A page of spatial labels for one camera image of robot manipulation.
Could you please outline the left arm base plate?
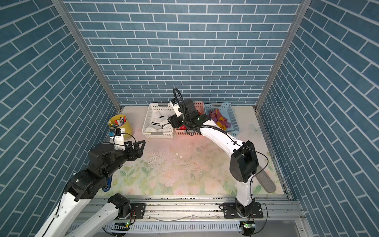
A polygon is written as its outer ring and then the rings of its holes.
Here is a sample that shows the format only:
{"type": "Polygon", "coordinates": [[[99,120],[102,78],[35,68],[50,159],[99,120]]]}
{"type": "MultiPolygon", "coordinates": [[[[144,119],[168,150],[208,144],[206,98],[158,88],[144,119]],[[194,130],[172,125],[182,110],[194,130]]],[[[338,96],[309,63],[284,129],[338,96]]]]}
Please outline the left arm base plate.
{"type": "Polygon", "coordinates": [[[130,219],[133,220],[142,220],[146,211],[145,203],[132,203],[124,204],[123,206],[116,206],[116,219],[130,219]]]}

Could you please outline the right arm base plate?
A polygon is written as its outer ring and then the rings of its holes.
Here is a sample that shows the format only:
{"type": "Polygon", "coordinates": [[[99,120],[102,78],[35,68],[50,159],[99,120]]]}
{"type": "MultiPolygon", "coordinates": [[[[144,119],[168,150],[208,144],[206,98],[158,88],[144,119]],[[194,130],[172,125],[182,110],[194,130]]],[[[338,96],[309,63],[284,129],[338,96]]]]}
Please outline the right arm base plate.
{"type": "Polygon", "coordinates": [[[223,212],[225,219],[259,219],[264,217],[261,204],[254,201],[248,206],[243,206],[239,202],[224,202],[219,205],[219,208],[223,212]]]}

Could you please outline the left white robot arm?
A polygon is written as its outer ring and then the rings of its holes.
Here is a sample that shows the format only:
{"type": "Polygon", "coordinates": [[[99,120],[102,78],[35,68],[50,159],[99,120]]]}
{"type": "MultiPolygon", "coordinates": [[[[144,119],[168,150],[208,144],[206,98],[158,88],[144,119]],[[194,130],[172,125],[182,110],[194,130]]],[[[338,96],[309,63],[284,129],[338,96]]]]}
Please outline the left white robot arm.
{"type": "Polygon", "coordinates": [[[122,230],[129,230],[138,219],[136,208],[122,194],[111,196],[107,203],[87,221],[69,231],[81,211],[96,196],[99,190],[111,187],[112,175],[127,161],[143,156],[144,140],[124,140],[124,133],[113,133],[111,142],[91,147],[88,152],[88,167],[76,173],[66,184],[62,197],[43,226],[38,237],[92,237],[115,219],[126,220],[122,230]]]}

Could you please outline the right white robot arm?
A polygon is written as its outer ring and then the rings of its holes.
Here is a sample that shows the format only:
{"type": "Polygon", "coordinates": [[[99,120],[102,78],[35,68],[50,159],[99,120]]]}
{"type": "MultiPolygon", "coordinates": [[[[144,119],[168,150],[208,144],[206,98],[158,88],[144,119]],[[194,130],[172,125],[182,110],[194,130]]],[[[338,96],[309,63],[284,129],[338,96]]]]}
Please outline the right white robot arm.
{"type": "Polygon", "coordinates": [[[173,128],[185,126],[186,129],[210,139],[230,157],[229,171],[237,181],[237,212],[242,217],[251,216],[255,202],[252,181],[259,166],[254,144],[234,138],[217,126],[207,114],[199,114],[194,103],[189,99],[185,100],[178,88],[173,89],[173,95],[170,104],[175,115],[169,117],[169,123],[173,128]]]}

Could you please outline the purple striped sock front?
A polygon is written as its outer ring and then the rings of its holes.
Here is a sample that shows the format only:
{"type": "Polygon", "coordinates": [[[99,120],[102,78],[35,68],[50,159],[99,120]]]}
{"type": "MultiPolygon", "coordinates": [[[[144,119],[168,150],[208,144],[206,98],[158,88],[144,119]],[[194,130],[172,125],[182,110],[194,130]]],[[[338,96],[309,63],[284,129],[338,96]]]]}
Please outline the purple striped sock front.
{"type": "Polygon", "coordinates": [[[209,116],[212,121],[222,130],[226,131],[228,128],[232,127],[232,124],[224,117],[219,109],[215,109],[209,112],[209,116]]]}

